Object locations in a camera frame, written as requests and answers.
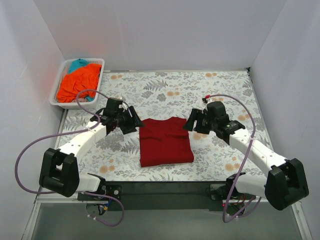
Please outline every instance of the gray floor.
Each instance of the gray floor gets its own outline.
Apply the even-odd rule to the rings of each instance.
[[[84,204],[41,204],[32,239],[302,239],[292,208],[277,211],[269,203],[231,223],[205,210],[128,210],[123,222],[111,228],[80,212],[85,212]],[[120,212],[106,212],[103,219],[114,223],[119,216]]]

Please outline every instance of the red shirt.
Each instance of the red shirt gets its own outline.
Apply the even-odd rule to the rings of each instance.
[[[142,122],[144,127],[139,128],[141,167],[194,161],[188,131],[183,129],[186,119],[173,116],[167,120],[148,118]]]

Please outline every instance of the white plastic basket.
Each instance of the white plastic basket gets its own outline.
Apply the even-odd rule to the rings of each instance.
[[[54,82],[54,85],[52,86],[52,90],[51,90],[51,94],[50,94],[49,101],[52,105],[60,106],[63,109],[79,109],[80,108],[76,102],[58,102],[58,99],[57,99],[57,93],[59,92],[61,82],[64,79],[65,75],[68,74],[68,70],[69,70],[71,63],[77,59],[79,59],[79,58],[66,60],[61,65],[61,67],[59,69],[59,74],[56,77],[56,80]],[[81,59],[87,60],[90,64],[100,64],[101,65],[99,82],[98,82],[98,86],[96,88],[96,90],[99,91],[101,80],[102,80],[102,74],[103,74],[104,67],[105,67],[105,60],[103,60],[101,58],[81,58]],[[81,105],[87,109],[94,109],[98,104],[98,96],[99,96],[99,94],[96,93],[93,101],[82,102]]]

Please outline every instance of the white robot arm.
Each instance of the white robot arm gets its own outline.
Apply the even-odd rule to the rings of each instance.
[[[183,128],[202,134],[214,131],[218,138],[245,154],[251,141],[251,134],[245,126],[229,119],[222,102],[207,102],[206,98],[202,100],[207,103],[205,109],[192,109]],[[242,172],[235,183],[235,194],[251,194],[265,198],[277,210],[283,210],[309,195],[304,167],[298,159],[288,160],[256,139],[253,139],[248,158],[264,173],[265,178]],[[227,178],[226,185],[222,187],[223,193],[218,194],[229,192],[235,176],[234,174]]]
[[[59,149],[49,148],[44,153],[39,179],[42,187],[65,197],[70,197],[75,192],[101,192],[100,188],[105,180],[94,174],[79,174],[77,160],[116,127],[120,127],[123,134],[128,134],[135,132],[135,127],[143,126],[134,108],[131,106],[126,109],[120,99],[109,98],[106,107],[97,114],[102,110],[103,114],[99,115],[101,123],[97,127],[78,134]],[[90,128],[96,123],[97,118],[94,116],[87,127]],[[230,120],[220,101],[207,103],[204,110],[192,109],[183,128],[202,134],[214,131],[218,138],[243,154],[251,141],[245,126]],[[266,198],[274,208],[282,210],[309,194],[304,167],[296,158],[288,160],[256,139],[252,143],[248,158],[261,169],[265,178],[241,173],[235,184],[235,195],[243,193]],[[234,179],[235,175],[228,177],[221,191],[228,193]]]
[[[105,180],[94,174],[79,174],[77,160],[82,159],[99,140],[116,127],[119,127],[123,134],[136,132],[136,127],[143,127],[134,107],[125,107],[120,99],[110,97],[106,107],[96,113],[101,120],[98,126],[90,129],[98,121],[97,117],[93,116],[86,126],[88,131],[76,135],[59,149],[49,148],[44,153],[39,178],[40,186],[65,197],[70,197],[75,192],[96,192]]]

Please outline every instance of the floral patterned surface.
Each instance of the floral patterned surface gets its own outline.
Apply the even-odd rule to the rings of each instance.
[[[109,97],[122,97],[134,106],[142,120],[187,119],[192,108],[203,109],[201,98],[205,95],[232,95],[243,101],[253,115],[257,126],[255,137],[270,147],[245,71],[104,73],[100,91]],[[240,121],[252,131],[249,116],[238,103],[227,97],[215,99],[225,104],[230,119]],[[105,107],[106,101],[99,96],[96,110]],[[83,129],[90,117],[83,110],[69,110],[63,132]],[[58,145],[62,146],[73,137],[60,137]],[[122,135],[120,129],[116,129],[78,161],[79,171],[97,174],[107,181],[225,181],[237,172],[243,154],[217,138],[214,132],[209,135],[190,132],[189,139],[193,163],[141,168],[139,131]],[[244,171],[263,176],[250,160]]]

